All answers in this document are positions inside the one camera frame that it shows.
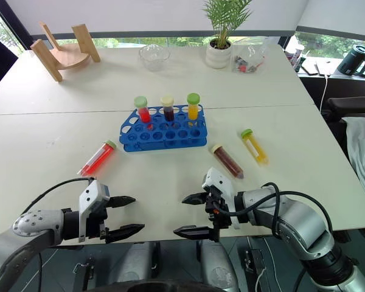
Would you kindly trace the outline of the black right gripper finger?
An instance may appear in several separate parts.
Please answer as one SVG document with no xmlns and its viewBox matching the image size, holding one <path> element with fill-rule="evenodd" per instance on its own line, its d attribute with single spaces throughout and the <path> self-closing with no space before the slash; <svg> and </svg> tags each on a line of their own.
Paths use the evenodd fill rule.
<svg viewBox="0 0 365 292">
<path fill-rule="evenodd" d="M 189 240 L 212 240 L 215 241 L 214 230 L 208 226 L 181 226 L 173 233 Z"/>
<path fill-rule="evenodd" d="M 194 193 L 186 196 L 183 200 L 183 204 L 199 205 L 205 204 L 207 200 L 207 192 Z"/>
</svg>

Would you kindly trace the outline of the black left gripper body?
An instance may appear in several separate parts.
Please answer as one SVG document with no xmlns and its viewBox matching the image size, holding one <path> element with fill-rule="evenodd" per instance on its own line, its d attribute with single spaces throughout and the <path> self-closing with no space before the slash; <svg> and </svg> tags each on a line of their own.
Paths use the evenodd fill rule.
<svg viewBox="0 0 365 292">
<path fill-rule="evenodd" d="M 86 237 L 99 238 L 106 241 L 109 229 L 105 227 L 108 218 L 108 202 L 96 202 L 90 207 L 90 213 L 86 219 Z"/>
</svg>

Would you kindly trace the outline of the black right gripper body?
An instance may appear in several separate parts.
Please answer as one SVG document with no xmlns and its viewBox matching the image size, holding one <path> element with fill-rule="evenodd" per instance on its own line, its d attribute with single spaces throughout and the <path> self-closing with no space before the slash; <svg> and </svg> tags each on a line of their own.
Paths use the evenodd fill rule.
<svg viewBox="0 0 365 292">
<path fill-rule="evenodd" d="M 231 217 L 226 214 L 229 212 L 228 205 L 216 187 L 211 186 L 204 189 L 207 192 L 205 211 L 209 214 L 209 219 L 214 227 L 210 240 L 219 242 L 220 230 L 228 229 L 231 225 Z"/>
</svg>

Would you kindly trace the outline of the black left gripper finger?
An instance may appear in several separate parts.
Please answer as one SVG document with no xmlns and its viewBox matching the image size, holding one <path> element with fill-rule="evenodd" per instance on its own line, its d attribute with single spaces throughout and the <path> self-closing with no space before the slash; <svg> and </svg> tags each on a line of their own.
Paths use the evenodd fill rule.
<svg viewBox="0 0 365 292">
<path fill-rule="evenodd" d="M 124 240 L 138 233 L 145 227 L 144 224 L 128 224 L 113 231 L 107 231 L 105 243 L 113 243 Z"/>
<path fill-rule="evenodd" d="M 109 199 L 108 207 L 112 208 L 123 207 L 135 201 L 136 199 L 130 196 L 112 196 Z"/>
</svg>

